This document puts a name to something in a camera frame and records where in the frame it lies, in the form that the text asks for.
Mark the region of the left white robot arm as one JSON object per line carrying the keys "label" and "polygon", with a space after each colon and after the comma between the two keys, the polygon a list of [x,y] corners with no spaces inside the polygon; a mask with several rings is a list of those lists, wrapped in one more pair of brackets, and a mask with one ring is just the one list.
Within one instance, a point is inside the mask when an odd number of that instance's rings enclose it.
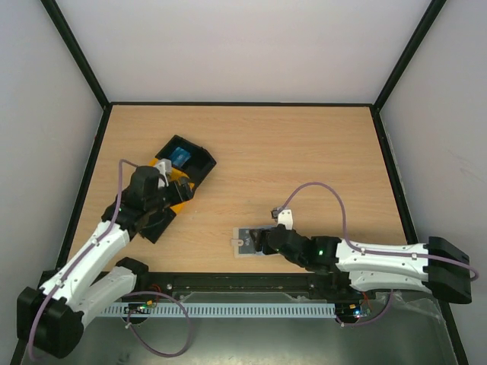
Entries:
{"label": "left white robot arm", "polygon": [[121,259],[107,275],[100,273],[135,236],[155,243],[173,220],[174,207],[191,200],[194,190],[194,182],[169,160],[135,168],[80,250],[39,288],[26,287],[18,296],[17,334],[31,360],[35,348],[66,357],[103,309],[145,286],[148,266],[135,259]]}

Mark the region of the translucent plastic card holder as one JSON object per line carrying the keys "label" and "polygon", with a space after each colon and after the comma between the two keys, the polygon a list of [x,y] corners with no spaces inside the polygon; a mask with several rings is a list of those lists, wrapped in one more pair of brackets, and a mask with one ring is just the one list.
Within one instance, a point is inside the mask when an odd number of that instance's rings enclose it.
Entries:
{"label": "translucent plastic card holder", "polygon": [[268,235],[273,226],[234,227],[230,241],[235,258],[250,256],[273,256],[278,252],[268,244]]}

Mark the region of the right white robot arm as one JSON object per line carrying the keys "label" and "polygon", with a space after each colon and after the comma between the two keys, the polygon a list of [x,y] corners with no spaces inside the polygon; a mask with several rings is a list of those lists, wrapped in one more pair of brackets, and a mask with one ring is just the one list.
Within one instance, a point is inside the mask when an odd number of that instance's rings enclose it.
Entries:
{"label": "right white robot arm", "polygon": [[250,243],[258,254],[281,255],[315,274],[337,275],[332,289],[342,298],[356,291],[414,290],[448,303],[472,302],[469,256],[441,237],[384,246],[335,236],[308,238],[279,224],[250,230]]}

